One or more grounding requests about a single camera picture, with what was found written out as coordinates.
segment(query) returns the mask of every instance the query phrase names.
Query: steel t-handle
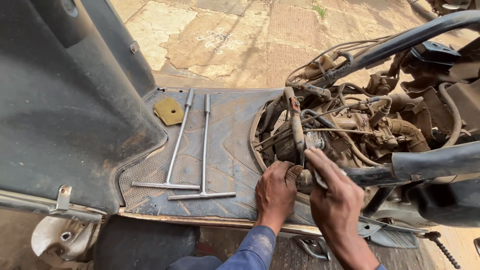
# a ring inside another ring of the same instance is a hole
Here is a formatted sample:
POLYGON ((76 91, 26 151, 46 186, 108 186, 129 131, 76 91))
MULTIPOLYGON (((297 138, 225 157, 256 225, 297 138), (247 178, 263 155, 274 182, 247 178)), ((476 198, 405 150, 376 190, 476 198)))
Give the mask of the steel t-handle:
POLYGON ((165 180, 165 183, 159 184, 159 183, 132 182, 132 186, 161 187, 161 188, 174 188, 174 189, 194 189, 194 190, 200 189, 200 186, 198 185, 170 183, 170 178, 172 177, 172 172, 173 172, 173 164, 175 163, 175 158, 177 157, 177 152, 180 147, 181 137, 183 134, 183 130, 185 129, 185 123, 187 122, 188 111, 192 107, 194 96, 195 96, 195 90, 189 89, 187 94, 187 99, 185 100, 185 115, 183 116, 183 121, 181 122, 179 137, 177 139, 177 143, 175 144, 175 149, 173 150, 172 160, 170 161, 170 165, 168 167, 167 179, 165 180))
POLYGON ((198 194, 187 195, 170 195, 169 200, 183 200, 183 199, 200 199, 200 198, 219 198, 219 197, 233 197, 236 196, 235 192, 222 192, 222 193, 207 193, 205 190, 205 179, 207 171, 207 135, 208 135, 208 120, 210 116, 210 95, 205 94, 205 134, 204 134, 204 151, 202 156, 202 191, 198 194))

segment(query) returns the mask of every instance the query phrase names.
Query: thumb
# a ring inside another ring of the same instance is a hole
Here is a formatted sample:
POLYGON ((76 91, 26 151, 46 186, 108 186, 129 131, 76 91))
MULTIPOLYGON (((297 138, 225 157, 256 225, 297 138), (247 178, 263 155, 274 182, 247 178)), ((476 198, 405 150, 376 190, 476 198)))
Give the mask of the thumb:
POLYGON ((290 188, 291 186, 293 186, 295 187, 295 189, 297 189, 295 181, 302 171, 303 167, 300 165, 295 165, 287 171, 287 173, 285 174, 285 184, 287 184, 287 187, 290 188))

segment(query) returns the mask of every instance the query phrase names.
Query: blue sleeve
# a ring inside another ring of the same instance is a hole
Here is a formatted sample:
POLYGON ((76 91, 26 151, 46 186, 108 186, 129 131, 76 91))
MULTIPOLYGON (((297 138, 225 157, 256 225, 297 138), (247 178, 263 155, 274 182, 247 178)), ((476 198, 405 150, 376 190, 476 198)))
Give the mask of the blue sleeve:
POLYGON ((275 249, 275 233, 267 226, 253 227, 239 248, 217 270, 268 270, 275 249))

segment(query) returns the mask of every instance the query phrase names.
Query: concrete ground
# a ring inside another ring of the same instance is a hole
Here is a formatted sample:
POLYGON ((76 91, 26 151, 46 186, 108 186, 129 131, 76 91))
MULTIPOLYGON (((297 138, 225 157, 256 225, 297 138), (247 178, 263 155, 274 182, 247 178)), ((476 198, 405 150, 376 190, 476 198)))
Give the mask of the concrete ground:
MULTIPOLYGON (((338 43, 382 37, 424 23, 405 0, 111 0, 140 45, 160 86, 261 88, 283 86, 286 76, 338 43), (326 9, 324 18, 313 10, 326 9)), ((435 40, 459 48, 476 35, 456 31, 435 40)), ((342 81, 365 86, 369 74, 342 81)), ((411 77, 402 75, 404 80, 411 77)), ((0 210, 0 270, 47 270, 30 248, 40 217, 0 210)), ((434 227, 466 270, 480 269, 472 240, 480 229, 434 227)), ((202 242, 225 260, 245 232, 205 229, 202 242)), ((271 269, 341 269, 309 257, 295 241, 278 238, 271 269)), ((437 246, 373 249, 388 269, 453 269, 437 246)))

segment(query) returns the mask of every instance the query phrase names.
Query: yellow rubber pad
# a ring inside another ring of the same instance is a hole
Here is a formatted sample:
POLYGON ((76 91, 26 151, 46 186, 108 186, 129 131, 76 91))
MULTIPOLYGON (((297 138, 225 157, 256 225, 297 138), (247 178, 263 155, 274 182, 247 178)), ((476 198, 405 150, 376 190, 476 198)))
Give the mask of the yellow rubber pad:
POLYGON ((181 123, 185 115, 180 104, 173 98, 167 98, 157 102, 153 106, 153 110, 167 126, 181 123))

